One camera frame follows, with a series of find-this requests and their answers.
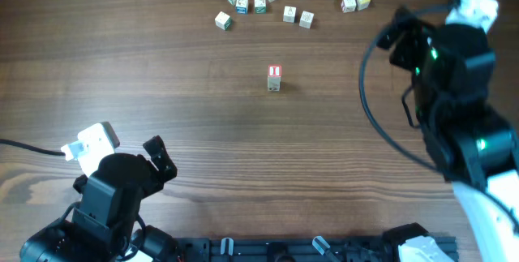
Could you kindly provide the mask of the green O block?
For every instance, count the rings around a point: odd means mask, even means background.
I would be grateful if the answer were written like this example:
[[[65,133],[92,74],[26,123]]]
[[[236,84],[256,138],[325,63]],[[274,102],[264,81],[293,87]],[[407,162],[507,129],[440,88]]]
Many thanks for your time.
[[[279,92],[279,90],[280,90],[280,86],[278,86],[278,85],[269,85],[268,86],[269,92]]]

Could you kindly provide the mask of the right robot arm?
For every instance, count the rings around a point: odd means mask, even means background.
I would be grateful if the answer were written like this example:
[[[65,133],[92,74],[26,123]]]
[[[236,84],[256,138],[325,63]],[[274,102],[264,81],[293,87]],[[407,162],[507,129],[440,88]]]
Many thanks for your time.
[[[375,44],[411,74],[409,124],[422,132],[430,166],[453,185],[484,261],[518,259],[518,134],[487,101],[495,52],[482,27],[421,20],[402,7]]]

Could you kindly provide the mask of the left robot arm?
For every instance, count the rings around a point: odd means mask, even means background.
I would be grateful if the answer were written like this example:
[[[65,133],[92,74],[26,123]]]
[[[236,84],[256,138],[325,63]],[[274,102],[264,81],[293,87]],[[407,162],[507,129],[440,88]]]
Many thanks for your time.
[[[139,215],[143,199],[177,175],[160,136],[143,145],[149,158],[128,153],[103,157],[90,176],[75,180],[82,195],[56,221],[21,247],[22,261],[129,261],[142,254],[153,261],[178,261],[177,242]]]

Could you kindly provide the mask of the red I block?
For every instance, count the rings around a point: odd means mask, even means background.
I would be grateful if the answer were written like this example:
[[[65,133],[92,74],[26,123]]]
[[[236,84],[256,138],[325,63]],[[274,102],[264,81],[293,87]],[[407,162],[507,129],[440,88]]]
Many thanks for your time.
[[[269,65],[268,66],[268,77],[281,77],[282,67],[281,65]]]

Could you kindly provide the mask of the yellow ladybug block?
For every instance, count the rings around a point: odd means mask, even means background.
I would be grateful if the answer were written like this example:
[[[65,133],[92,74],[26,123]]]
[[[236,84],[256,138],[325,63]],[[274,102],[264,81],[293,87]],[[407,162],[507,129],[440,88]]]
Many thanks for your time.
[[[281,85],[281,78],[280,77],[268,77],[268,87],[269,88],[279,88]]]

